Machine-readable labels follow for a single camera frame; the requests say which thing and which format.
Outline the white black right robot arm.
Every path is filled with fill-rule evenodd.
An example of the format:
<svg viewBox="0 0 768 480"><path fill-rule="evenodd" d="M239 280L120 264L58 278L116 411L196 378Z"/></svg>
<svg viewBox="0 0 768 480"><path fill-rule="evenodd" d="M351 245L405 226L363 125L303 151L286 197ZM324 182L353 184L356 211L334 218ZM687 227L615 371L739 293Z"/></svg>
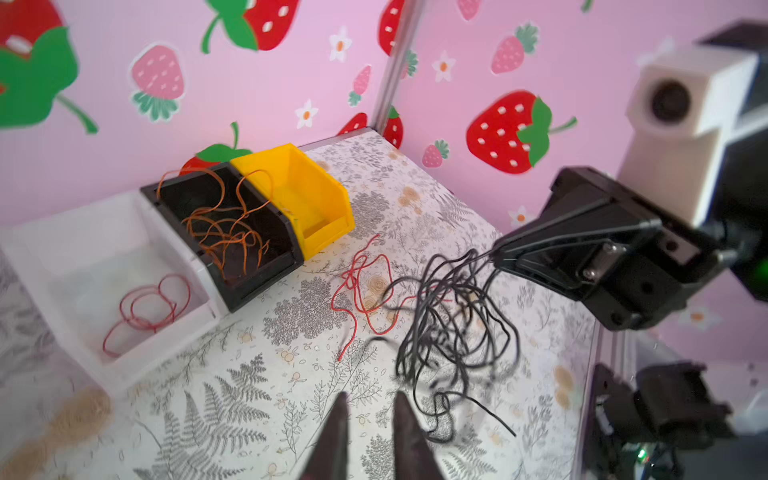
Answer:
<svg viewBox="0 0 768 480"><path fill-rule="evenodd" d="M740 20L641 71L615 178L560 171L501 271L598 320L575 479L767 475L767 366L682 360L647 332L724 272L767 299L767 25Z"/></svg>

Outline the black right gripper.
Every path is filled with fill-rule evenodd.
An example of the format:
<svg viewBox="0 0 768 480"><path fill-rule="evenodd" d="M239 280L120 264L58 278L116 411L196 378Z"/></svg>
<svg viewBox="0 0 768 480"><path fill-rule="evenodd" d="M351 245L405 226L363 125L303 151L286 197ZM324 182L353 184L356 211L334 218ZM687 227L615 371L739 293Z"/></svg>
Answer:
<svg viewBox="0 0 768 480"><path fill-rule="evenodd" d="M532 253L544 265L519 259ZM601 172L572 167L557 175L540 218L498 239L491 257L618 331L649 329L684 309L738 251Z"/></svg>

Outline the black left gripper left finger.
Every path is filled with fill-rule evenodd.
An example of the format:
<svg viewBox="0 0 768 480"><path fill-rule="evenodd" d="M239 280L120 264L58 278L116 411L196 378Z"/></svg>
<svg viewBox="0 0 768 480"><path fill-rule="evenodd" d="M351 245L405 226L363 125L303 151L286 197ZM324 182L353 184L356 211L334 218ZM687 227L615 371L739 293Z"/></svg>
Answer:
<svg viewBox="0 0 768 480"><path fill-rule="evenodd" d="M348 477L348 394L340 392L330 409L300 480L345 480Z"/></svg>

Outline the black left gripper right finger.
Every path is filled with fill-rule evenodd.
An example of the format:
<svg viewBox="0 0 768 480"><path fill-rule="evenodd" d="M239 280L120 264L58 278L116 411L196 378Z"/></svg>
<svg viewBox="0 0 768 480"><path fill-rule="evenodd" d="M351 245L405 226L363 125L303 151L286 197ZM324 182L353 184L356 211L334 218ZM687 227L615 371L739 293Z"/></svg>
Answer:
<svg viewBox="0 0 768 480"><path fill-rule="evenodd" d="M444 480L434 453L403 392L398 392L394 399L393 446L396 480Z"/></svg>

